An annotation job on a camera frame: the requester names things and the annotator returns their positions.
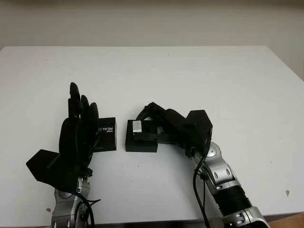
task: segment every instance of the wire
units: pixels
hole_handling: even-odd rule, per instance
[[[199,172],[199,169],[201,167],[201,165],[203,164],[205,158],[203,157],[200,162],[198,163],[196,169],[194,170],[194,175],[193,175],[193,189],[194,189],[194,194],[195,194],[195,197],[199,203],[199,208],[201,210],[201,213],[203,214],[203,217],[204,217],[204,221],[205,221],[205,225],[206,225],[206,228],[211,228],[210,227],[210,224],[209,224],[209,221],[208,221],[208,218],[207,218],[207,215],[206,215],[206,212],[205,212],[205,207],[202,205],[201,201],[200,201],[200,197],[199,197],[199,194],[198,194],[198,190],[196,188],[196,177],[198,175],[198,172]]]
[[[206,199],[206,180],[204,179],[204,196],[203,196],[203,207],[205,208],[205,199]]]
[[[99,199],[99,200],[98,200],[98,199],[97,199],[97,200],[93,200],[93,201],[92,201],[93,203],[91,203],[90,206],[96,204],[96,203],[99,202],[99,201],[101,201],[101,199]]]

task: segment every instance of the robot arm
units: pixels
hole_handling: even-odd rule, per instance
[[[93,171],[88,168],[98,139],[96,103],[80,97],[75,83],[70,85],[68,118],[64,120],[59,138],[59,153],[40,150],[27,163],[36,180],[55,188],[56,205],[51,228],[84,228],[94,216],[87,200]]]
[[[219,146],[213,142],[201,169],[225,227],[270,228],[259,209],[246,197],[233,170],[222,158]]]
[[[147,117],[153,120],[149,124],[145,120]],[[204,110],[190,111],[184,118],[172,109],[165,110],[150,103],[136,120],[128,121],[126,150],[156,152],[157,143],[181,146],[186,156],[194,158],[197,164],[193,185],[207,227],[210,225],[195,187],[198,170],[219,206],[225,227],[270,228],[258,208],[246,197],[232,169],[222,158],[220,148],[211,142],[211,134],[212,123]]]

